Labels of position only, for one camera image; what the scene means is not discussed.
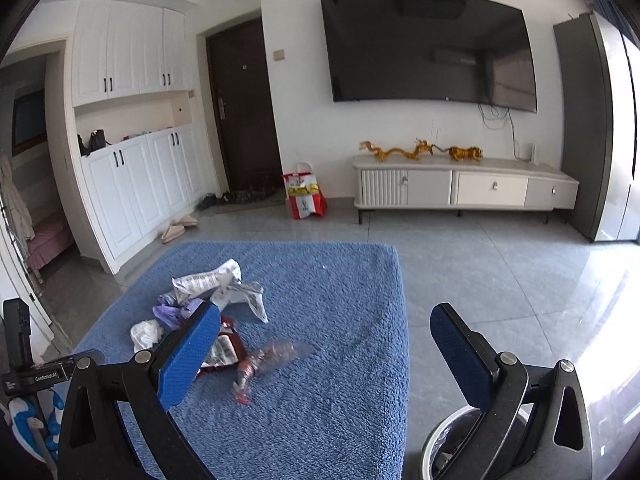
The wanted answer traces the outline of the left blue white gloved hand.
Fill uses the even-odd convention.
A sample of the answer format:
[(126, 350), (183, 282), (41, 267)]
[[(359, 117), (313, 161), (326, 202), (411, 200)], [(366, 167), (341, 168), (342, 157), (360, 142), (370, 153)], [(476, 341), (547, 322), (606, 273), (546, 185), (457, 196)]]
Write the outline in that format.
[(9, 412), (14, 438), (35, 460), (49, 465), (58, 462), (58, 440), (65, 408), (62, 396), (49, 389), (44, 393), (46, 405), (51, 409), (44, 419), (36, 413), (36, 404), (20, 398), (12, 399)]

